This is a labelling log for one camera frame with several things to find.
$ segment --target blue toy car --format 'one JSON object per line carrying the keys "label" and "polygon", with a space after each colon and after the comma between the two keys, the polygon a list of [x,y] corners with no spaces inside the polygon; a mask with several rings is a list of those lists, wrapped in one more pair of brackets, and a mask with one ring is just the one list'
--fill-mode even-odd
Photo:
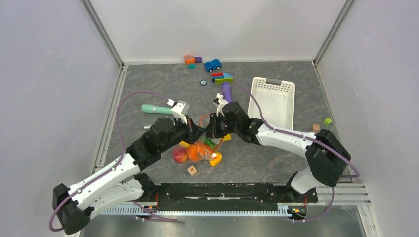
{"label": "blue toy car", "polygon": [[218,59],[214,59],[211,62],[206,62],[204,64],[204,68],[207,72],[212,72],[215,69],[220,69],[222,67],[222,64],[220,62],[220,60]]}

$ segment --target gray marble floor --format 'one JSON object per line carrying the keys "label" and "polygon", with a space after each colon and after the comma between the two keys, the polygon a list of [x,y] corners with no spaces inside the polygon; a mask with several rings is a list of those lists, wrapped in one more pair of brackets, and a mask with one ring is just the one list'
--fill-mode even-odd
{"label": "gray marble floor", "polygon": [[[311,62],[241,62],[224,63],[220,72],[234,77],[234,83],[251,88],[253,77],[281,79],[295,84],[294,130],[310,131],[312,124],[320,124],[330,117],[319,79]],[[208,85],[201,86],[205,79]],[[154,64],[129,66],[122,97],[137,90],[153,90],[173,100],[183,100],[191,105],[189,114],[197,117],[214,112],[212,103],[221,90],[212,84],[211,73],[202,64],[195,69],[186,69],[184,64]],[[247,111],[249,96],[239,88],[233,88],[233,99]],[[143,126],[153,124],[164,115],[147,114],[141,111],[142,104],[165,106],[163,100],[148,94],[128,99],[120,111],[120,128],[126,145],[140,138]],[[335,133],[333,123],[327,129]],[[222,162],[213,167],[207,161],[193,164],[198,173],[191,176],[187,168],[171,158],[171,150],[162,154],[162,159],[144,170],[156,182],[286,182],[290,176],[307,167],[307,161],[278,148],[244,143],[236,135],[225,142],[220,150]],[[116,129],[113,129],[106,164],[121,152]]]}

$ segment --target green block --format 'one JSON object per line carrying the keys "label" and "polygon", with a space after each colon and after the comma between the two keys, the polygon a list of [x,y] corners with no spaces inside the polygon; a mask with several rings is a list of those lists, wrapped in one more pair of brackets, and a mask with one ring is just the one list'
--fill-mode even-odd
{"label": "green block", "polygon": [[332,120],[330,118],[327,118],[323,121],[323,123],[327,126],[332,123]]}

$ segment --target purple toy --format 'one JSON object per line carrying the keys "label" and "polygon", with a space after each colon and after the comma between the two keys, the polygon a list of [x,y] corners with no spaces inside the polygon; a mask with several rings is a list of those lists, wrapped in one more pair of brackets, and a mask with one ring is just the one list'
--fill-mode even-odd
{"label": "purple toy", "polygon": [[201,57],[195,57],[195,63],[202,63]]}
{"label": "purple toy", "polygon": [[[227,88],[230,85],[230,83],[228,81],[223,82],[223,84],[221,85],[222,89],[224,90],[225,88]],[[228,102],[231,103],[233,102],[233,96],[231,95],[231,87],[228,88],[227,90],[224,91],[223,93],[224,95],[224,99]]]}

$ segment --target white plastic basket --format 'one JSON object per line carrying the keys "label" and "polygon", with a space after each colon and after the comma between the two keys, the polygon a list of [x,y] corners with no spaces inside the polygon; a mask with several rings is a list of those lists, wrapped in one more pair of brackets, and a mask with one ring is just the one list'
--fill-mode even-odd
{"label": "white plastic basket", "polygon": [[[266,121],[278,128],[293,129],[295,84],[292,82],[255,77],[251,93],[262,108]],[[259,110],[250,98],[248,115],[260,119]]]}

